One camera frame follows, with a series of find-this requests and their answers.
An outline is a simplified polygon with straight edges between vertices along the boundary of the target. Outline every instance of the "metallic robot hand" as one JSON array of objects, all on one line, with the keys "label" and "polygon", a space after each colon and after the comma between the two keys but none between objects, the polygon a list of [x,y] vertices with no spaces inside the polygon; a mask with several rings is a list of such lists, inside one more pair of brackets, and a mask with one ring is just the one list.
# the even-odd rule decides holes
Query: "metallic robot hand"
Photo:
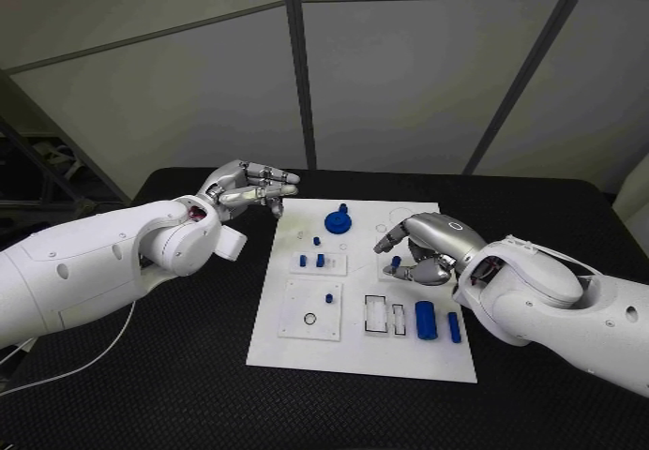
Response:
[{"label": "metallic robot hand", "polygon": [[237,218],[250,204],[264,204],[277,218],[284,212],[281,197],[294,195],[300,177],[254,162],[231,161],[206,178],[196,197],[219,214],[222,222]]},{"label": "metallic robot hand", "polygon": [[378,241],[375,252],[388,253],[405,237],[410,237],[408,247],[417,265],[397,268],[387,266],[382,272],[426,286],[444,284],[453,269],[462,273],[488,245],[460,220],[439,213],[411,216]]}]

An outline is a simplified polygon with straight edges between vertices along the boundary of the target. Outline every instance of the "black textured mat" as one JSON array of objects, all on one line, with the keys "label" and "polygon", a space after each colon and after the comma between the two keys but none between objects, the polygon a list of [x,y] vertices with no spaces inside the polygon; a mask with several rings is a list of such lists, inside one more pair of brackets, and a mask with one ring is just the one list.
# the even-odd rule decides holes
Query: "black textured mat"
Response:
[{"label": "black textured mat", "polygon": [[[139,203],[195,193],[209,172],[157,171]],[[440,202],[488,241],[512,233],[649,282],[649,261],[584,182],[296,172],[300,197]],[[539,345],[511,347],[469,311],[479,384],[247,367],[274,224],[268,211],[248,211],[229,224],[248,235],[239,262],[212,257],[157,288],[91,368],[0,398],[0,439],[27,449],[648,448],[649,399]],[[39,339],[12,386],[85,364],[126,315]]]}]

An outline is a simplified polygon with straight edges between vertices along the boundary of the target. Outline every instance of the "robotic hand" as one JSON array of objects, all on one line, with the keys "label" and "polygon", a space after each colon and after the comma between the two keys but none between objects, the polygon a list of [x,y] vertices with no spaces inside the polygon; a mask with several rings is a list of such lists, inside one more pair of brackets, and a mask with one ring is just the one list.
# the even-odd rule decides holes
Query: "robotic hand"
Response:
[{"label": "robotic hand", "polygon": [[[459,274],[453,299],[508,344],[545,345],[581,370],[649,397],[649,286],[607,277],[550,248],[508,236],[486,244],[479,234],[437,213],[410,217],[375,252],[410,237],[418,264],[384,273],[427,286]],[[593,273],[581,277],[558,260]]]},{"label": "robotic hand", "polygon": [[251,204],[280,217],[299,181],[232,161],[195,196],[58,225],[0,252],[0,349],[101,318],[193,274],[212,253],[235,261],[247,237],[222,223]]}]

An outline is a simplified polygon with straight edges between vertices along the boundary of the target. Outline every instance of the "circular hole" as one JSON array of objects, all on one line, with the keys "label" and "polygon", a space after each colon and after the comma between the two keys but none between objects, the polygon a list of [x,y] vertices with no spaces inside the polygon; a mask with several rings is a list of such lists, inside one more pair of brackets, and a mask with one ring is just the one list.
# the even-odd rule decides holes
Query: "circular hole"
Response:
[{"label": "circular hole", "polygon": [[626,320],[630,323],[636,323],[639,321],[639,311],[633,307],[626,308]]},{"label": "circular hole", "polygon": [[59,264],[56,266],[56,273],[64,279],[68,279],[68,277],[71,276],[71,269],[68,269],[68,266],[65,264]]},{"label": "circular hole", "polygon": [[121,260],[121,247],[113,246],[113,254],[115,255],[115,258]]},{"label": "circular hole", "polygon": [[307,312],[307,314],[304,315],[304,324],[314,324],[314,314],[312,312]]}]

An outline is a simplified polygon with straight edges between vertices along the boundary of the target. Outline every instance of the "blue disc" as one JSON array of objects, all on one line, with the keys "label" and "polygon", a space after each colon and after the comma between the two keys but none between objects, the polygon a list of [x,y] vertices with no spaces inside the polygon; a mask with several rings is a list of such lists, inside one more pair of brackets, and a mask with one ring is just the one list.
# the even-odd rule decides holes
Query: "blue disc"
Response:
[{"label": "blue disc", "polygon": [[342,211],[335,211],[325,218],[325,228],[327,229],[329,233],[333,234],[346,233],[352,228],[352,218]]}]

